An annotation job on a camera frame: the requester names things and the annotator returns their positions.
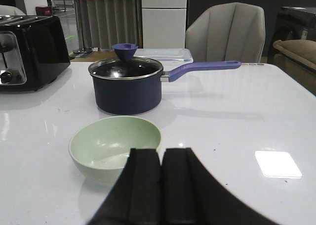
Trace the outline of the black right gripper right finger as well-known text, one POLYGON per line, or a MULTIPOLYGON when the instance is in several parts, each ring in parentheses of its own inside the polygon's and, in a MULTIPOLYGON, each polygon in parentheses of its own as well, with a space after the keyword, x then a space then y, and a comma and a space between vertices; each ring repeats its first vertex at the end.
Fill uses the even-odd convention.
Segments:
POLYGON ((162 161, 164 225, 273 225, 232 195, 191 148, 169 148, 162 161))

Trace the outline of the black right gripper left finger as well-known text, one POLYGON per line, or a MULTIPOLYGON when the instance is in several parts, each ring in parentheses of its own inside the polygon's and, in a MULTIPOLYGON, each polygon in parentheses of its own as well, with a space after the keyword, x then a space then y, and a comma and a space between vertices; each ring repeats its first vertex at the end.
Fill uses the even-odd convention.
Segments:
POLYGON ((158 225, 160 161, 154 149, 130 150, 129 158, 89 225, 158 225))

